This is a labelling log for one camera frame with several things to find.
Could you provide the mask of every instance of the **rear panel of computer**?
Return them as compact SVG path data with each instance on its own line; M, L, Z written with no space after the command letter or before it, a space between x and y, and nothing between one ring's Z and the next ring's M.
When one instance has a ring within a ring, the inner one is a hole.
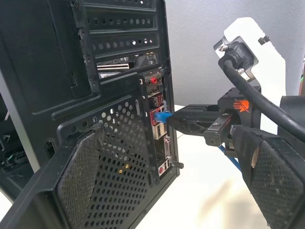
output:
M6 1L0 53L2 189L15 198L30 165L37 171L65 138L101 123L83 226L135 228L179 175L175 132L153 119L173 112L164 1Z

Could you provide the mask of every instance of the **perforated metal mesh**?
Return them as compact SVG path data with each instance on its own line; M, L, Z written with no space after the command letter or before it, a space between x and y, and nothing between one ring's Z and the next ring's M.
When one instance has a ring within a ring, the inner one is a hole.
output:
M281 229L292 217L303 184L275 152L259 152L250 191L268 224Z
M82 228L82 221L93 190L94 177L97 171L98 135L96 133L80 141L61 180L58 183L58 196L73 229Z
M119 229L149 186L144 126L132 99L103 110L99 119L106 135L83 226Z

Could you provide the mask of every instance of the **black cable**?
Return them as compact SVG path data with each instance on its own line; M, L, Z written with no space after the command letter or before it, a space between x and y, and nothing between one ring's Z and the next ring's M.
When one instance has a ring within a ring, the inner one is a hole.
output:
M278 126L305 142L305 127L293 119L288 113L282 110L265 98L253 88L233 67L231 60L226 60L223 65L224 74L234 86L264 115L270 118Z

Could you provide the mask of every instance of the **white table surface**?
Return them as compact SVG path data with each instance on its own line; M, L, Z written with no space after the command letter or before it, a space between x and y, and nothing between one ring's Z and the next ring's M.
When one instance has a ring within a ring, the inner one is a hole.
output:
M137 229L269 229L229 159L203 137L177 137L184 169ZM1 220L11 207L1 193L0 206Z

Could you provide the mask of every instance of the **motherboard i/o panel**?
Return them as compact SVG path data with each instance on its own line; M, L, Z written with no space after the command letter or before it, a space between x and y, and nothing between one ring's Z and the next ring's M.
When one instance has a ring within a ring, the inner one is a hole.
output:
M80 226L135 228L180 174L175 132L153 118L174 106L164 1L4 1L0 30L0 92L22 144L6 163L37 172L62 144L102 128ZM39 176L23 198L44 190ZM5 219L16 222L14 205Z

